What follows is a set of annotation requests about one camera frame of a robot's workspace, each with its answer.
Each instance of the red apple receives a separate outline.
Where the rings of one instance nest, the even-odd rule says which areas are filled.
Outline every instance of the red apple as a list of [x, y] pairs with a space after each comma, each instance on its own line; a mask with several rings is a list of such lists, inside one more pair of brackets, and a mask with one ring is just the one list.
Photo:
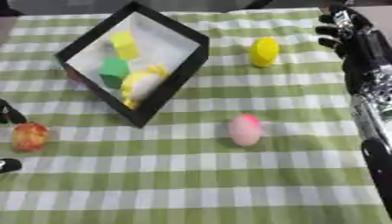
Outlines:
[[48, 129], [39, 123], [20, 123], [12, 132], [12, 146], [19, 151], [37, 151], [42, 148], [48, 135]]

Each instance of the green block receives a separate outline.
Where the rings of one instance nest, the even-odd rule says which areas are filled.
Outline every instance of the green block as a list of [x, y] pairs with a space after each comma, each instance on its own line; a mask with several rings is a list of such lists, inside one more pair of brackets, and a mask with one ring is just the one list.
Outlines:
[[127, 61], [123, 59], [105, 59], [101, 67], [100, 76], [108, 88], [120, 88], [125, 78], [130, 73]]

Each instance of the pink ball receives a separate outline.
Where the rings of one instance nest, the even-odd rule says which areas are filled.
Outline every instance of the pink ball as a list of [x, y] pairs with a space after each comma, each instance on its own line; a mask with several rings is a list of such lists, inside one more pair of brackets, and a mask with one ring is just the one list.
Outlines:
[[228, 134], [240, 146], [257, 143], [262, 133], [262, 125], [254, 115], [238, 115], [228, 124]]

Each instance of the green stripe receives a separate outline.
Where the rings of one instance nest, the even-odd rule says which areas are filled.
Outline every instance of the green stripe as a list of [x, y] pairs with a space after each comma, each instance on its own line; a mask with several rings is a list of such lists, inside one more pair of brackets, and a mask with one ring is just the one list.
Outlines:
[[[251, 28], [251, 29], [230, 29], [221, 30], [218, 28], [200, 31], [206, 34], [209, 38], [221, 38], [223, 36], [231, 37], [245, 37], [245, 38], [259, 38], [265, 36], [282, 37], [296, 33], [315, 34], [314, 28], [300, 28], [296, 26], [281, 26], [277, 28]], [[64, 35], [24, 35], [12, 36], [8, 43], [51, 43], [51, 42], [72, 42], [75, 41], [81, 34], [64, 34]]]
[[[264, 136], [255, 145], [246, 148], [247, 151], [357, 151], [361, 141], [358, 136]], [[19, 157], [111, 157], [139, 155], [171, 155], [244, 151], [236, 146], [231, 139], [216, 137], [211, 139], [184, 140], [134, 140], [134, 141], [100, 141], [100, 142], [66, 142], [51, 141], [45, 148], [29, 154], [21, 154], [11, 150], [10, 143], [0, 143], [3, 158]]]
[[[295, 45], [280, 45], [280, 53], [305, 53], [305, 52], [330, 52], [326, 47], [316, 42], [305, 42]], [[49, 52], [7, 52], [0, 54], [0, 60], [53, 60], [54, 54], [59, 51]], [[248, 53], [249, 48], [245, 45], [214, 46], [210, 48], [210, 56], [228, 56]]]
[[59, 34], [59, 35], [24, 35], [12, 36], [8, 44], [16, 43], [59, 43], [74, 42], [81, 34]]
[[171, 18], [178, 20], [181, 23], [198, 23], [200, 21], [208, 21], [212, 23], [232, 21], [236, 19], [249, 19], [249, 20], [271, 20], [271, 19], [288, 19], [288, 20], [299, 20], [304, 18], [317, 18], [320, 15], [319, 10], [308, 10], [308, 11], [292, 11], [285, 13], [247, 13], [247, 14], [179, 14], [170, 15]]
[[100, 18], [43, 18], [35, 20], [25, 20], [22, 17], [15, 24], [15, 28], [39, 28], [39, 27], [59, 27], [59, 26], [95, 26], [103, 19]]
[[[234, 74], [320, 74], [342, 72], [341, 62], [317, 62], [273, 65], [260, 68], [251, 65], [241, 66], [203, 66], [195, 75], [234, 75]], [[2, 71], [0, 81], [33, 81], [33, 80], [63, 80], [67, 76], [64, 71], [51, 69], [48, 71], [24, 70]]]
[[[206, 99], [206, 98], [243, 98], [252, 97], [285, 97], [303, 95], [345, 95], [343, 84], [317, 84], [309, 86], [285, 87], [188, 87], [183, 88], [174, 99]], [[5, 92], [2, 97], [11, 102], [74, 102], [93, 101], [99, 99], [89, 91], [39, 91], [39, 92]]]
[[[50, 224], [234, 224], [232, 216], [241, 217], [243, 224], [301, 223], [301, 224], [384, 224], [390, 218], [384, 206], [255, 206], [255, 207], [209, 207], [181, 209], [120, 209], [90, 211], [1, 211], [3, 223], [31, 224], [32, 217], [40, 223]], [[137, 217], [149, 219], [137, 220]]]
[[[163, 125], [173, 123], [222, 123], [237, 116], [239, 111], [203, 111], [187, 113], [163, 113], [159, 112], [149, 122], [149, 125]], [[348, 108], [321, 108], [321, 109], [269, 109], [264, 111], [249, 111], [259, 117], [261, 121], [282, 123], [308, 123], [308, 122], [336, 122], [351, 120]], [[94, 126], [123, 126], [124, 120], [118, 114], [106, 115], [28, 115], [29, 120], [37, 123], [50, 124], [51, 126], [64, 127], [90, 127]]]
[[90, 91], [39, 91], [39, 92], [4, 92], [2, 97], [10, 102], [98, 102]]
[[[203, 176], [215, 181], [201, 181]], [[236, 186], [368, 186], [367, 168], [19, 174], [2, 191], [134, 191]]]
[[66, 72], [59, 69], [0, 71], [0, 81], [64, 80]]
[[285, 97], [303, 95], [344, 95], [343, 84], [295, 85], [284, 87], [189, 87], [180, 90], [176, 99]]

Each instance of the black box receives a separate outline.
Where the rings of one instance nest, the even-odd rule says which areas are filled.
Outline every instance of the black box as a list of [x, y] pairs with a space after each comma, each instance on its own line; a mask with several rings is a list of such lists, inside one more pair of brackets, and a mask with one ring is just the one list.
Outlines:
[[[151, 53], [152, 58], [165, 60], [164, 52], [167, 54], [165, 58], [173, 58], [173, 61], [167, 61], [171, 75], [147, 98], [141, 101], [135, 109], [125, 106], [118, 94], [114, 94], [113, 91], [108, 90], [100, 83], [97, 70], [97, 67], [101, 64], [98, 60], [103, 60], [104, 56], [104, 53], [101, 52], [105, 51], [105, 47], [107, 47], [102, 41], [106, 41], [107, 36], [113, 30], [125, 31], [124, 27], [127, 26], [127, 23], [129, 23], [129, 28], [131, 26], [133, 28], [140, 27], [136, 28], [136, 34], [140, 33], [140, 37], [150, 35], [147, 33], [151, 32], [150, 40], [157, 40], [150, 43], [147, 40], [138, 40], [137, 37], [134, 37], [136, 46], [138, 46], [138, 42], [145, 41], [141, 46], [148, 50], [146, 52]], [[153, 47], [156, 43], [161, 43], [162, 48], [157, 45], [154, 50]], [[171, 51], [167, 51], [168, 47], [173, 48]], [[142, 128], [207, 61], [208, 48], [209, 38], [207, 36], [159, 12], [142, 6], [140, 3], [133, 2], [100, 22], [92, 30], [58, 52], [56, 58], [65, 68], [70, 78], [84, 83], [112, 109], [127, 117], [135, 126]]]

